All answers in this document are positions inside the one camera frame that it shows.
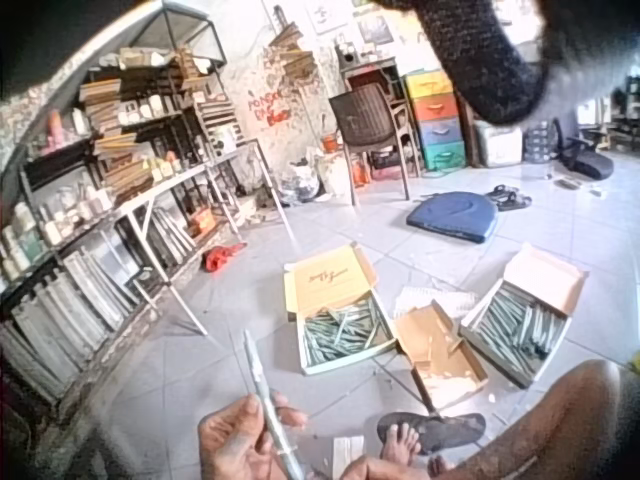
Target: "red object on floor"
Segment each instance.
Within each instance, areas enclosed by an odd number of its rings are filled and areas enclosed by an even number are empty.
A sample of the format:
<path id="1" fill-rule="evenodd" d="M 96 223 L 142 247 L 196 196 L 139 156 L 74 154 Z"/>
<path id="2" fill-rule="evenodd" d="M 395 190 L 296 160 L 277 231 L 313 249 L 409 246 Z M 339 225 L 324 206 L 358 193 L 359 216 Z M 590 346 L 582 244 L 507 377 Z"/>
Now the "red object on floor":
<path id="1" fill-rule="evenodd" d="M 204 268 L 207 272 L 220 270 L 229 261 L 229 258 L 246 246 L 246 243 L 237 243 L 231 247 L 213 247 L 204 255 Z"/>

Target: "orange drawer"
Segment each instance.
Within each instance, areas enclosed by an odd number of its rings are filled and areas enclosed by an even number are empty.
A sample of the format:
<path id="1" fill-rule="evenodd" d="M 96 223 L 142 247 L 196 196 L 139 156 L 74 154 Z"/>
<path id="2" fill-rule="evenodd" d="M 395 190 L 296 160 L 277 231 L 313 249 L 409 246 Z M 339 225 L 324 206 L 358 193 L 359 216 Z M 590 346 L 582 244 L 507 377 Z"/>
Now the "orange drawer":
<path id="1" fill-rule="evenodd" d="M 414 100 L 413 108 L 418 122 L 458 116 L 458 105 L 453 93 Z"/>
<path id="2" fill-rule="evenodd" d="M 453 92 L 453 85 L 447 74 L 440 70 L 407 75 L 407 89 L 411 98 L 420 98 Z"/>

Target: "human foot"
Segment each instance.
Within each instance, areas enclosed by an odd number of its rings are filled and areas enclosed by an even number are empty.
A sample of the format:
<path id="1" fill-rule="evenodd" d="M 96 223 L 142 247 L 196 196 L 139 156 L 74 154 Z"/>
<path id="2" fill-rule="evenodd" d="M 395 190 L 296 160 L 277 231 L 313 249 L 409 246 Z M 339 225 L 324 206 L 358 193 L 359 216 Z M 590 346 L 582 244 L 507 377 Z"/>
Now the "human foot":
<path id="1" fill-rule="evenodd" d="M 437 476 L 442 475 L 447 470 L 451 470 L 453 465 L 447 462 L 442 455 L 434 455 L 427 462 L 427 472 L 429 473 L 429 477 L 435 478 Z"/>
<path id="2" fill-rule="evenodd" d="M 409 466 L 413 456 L 420 452 L 418 432 L 410 428 L 407 423 L 391 425 L 387 431 L 387 439 L 382 447 L 380 458 L 398 465 Z"/>

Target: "blue drawer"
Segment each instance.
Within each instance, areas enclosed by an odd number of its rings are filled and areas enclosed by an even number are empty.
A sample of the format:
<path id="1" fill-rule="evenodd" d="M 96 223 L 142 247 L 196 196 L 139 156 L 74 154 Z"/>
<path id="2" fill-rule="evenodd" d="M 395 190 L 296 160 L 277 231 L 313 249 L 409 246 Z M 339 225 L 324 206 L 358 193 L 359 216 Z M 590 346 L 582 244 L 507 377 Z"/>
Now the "blue drawer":
<path id="1" fill-rule="evenodd" d="M 462 130 L 457 117 L 432 122 L 420 122 L 420 135 L 423 146 L 441 145 L 462 141 Z"/>

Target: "brown plastic chair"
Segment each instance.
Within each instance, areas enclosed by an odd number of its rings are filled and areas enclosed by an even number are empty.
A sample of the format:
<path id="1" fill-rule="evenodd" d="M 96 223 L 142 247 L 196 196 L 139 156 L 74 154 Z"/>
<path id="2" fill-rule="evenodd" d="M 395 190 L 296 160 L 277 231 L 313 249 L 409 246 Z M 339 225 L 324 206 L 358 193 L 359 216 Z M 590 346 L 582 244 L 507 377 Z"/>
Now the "brown plastic chair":
<path id="1" fill-rule="evenodd" d="M 389 146 L 395 146 L 398 149 L 405 198 L 411 200 L 407 164 L 404 150 L 402 149 L 402 135 L 408 134 L 411 139 L 416 167 L 418 167 L 418 157 L 413 143 L 412 132 L 409 130 L 406 106 L 401 105 L 391 110 L 382 88 L 377 83 L 365 85 L 351 92 L 330 98 L 329 103 L 338 121 L 338 128 L 342 132 L 344 154 L 349 168 L 351 203 L 354 206 L 358 205 L 350 153 L 366 153 Z M 403 112 L 406 118 L 406 125 L 400 127 L 398 116 Z"/>

